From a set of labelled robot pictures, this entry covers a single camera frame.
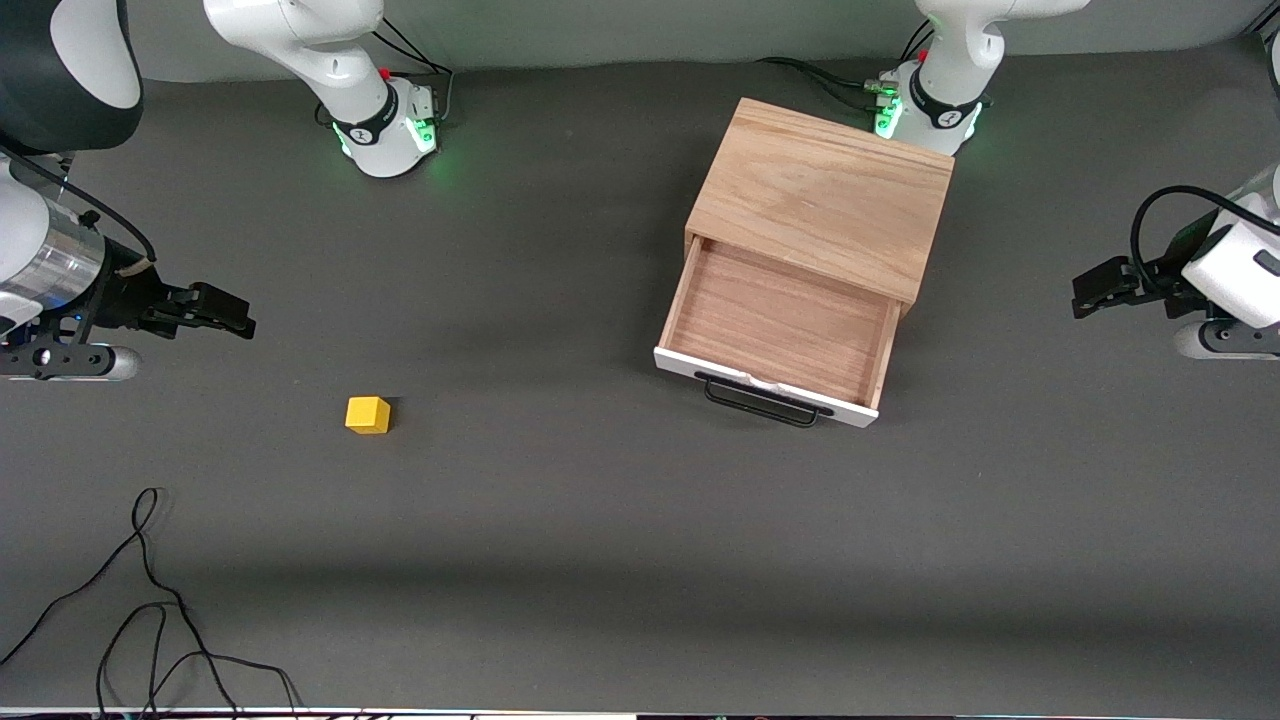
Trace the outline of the yellow cube block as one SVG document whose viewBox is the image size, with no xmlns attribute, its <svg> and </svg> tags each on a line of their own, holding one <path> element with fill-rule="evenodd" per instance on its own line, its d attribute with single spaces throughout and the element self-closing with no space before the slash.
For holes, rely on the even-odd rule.
<svg viewBox="0 0 1280 720">
<path fill-rule="evenodd" d="M 389 432 L 392 405 L 379 396 L 349 397 L 344 427 L 361 436 L 381 436 Z"/>
</svg>

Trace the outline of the white-fronted wooden drawer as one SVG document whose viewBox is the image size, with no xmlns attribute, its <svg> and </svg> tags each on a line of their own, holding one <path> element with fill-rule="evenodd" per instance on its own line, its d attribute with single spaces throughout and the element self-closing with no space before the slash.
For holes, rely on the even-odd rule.
<svg viewBox="0 0 1280 720">
<path fill-rule="evenodd" d="M 865 428 L 879 416 L 901 315 L 893 299 L 695 237 L 653 357 L 664 372 L 750 383 Z"/>
</svg>

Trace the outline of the black drawer handle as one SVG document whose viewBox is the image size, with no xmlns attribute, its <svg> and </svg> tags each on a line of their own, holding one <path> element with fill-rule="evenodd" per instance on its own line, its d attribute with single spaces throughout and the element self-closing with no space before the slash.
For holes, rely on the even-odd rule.
<svg viewBox="0 0 1280 720">
<path fill-rule="evenodd" d="M 835 415 L 828 407 L 762 389 L 750 383 L 731 380 L 705 372 L 696 372 L 694 378 L 703 382 L 703 393 L 708 401 L 785 425 L 810 428 L 820 418 Z"/>
</svg>

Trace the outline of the wooden drawer cabinet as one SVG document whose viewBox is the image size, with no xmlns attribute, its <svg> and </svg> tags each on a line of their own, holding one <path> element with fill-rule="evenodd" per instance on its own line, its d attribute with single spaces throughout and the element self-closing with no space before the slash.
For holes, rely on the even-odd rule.
<svg viewBox="0 0 1280 720">
<path fill-rule="evenodd" d="M 954 165 L 945 154 L 744 97 L 684 236 L 814 272 L 909 313 Z"/>
</svg>

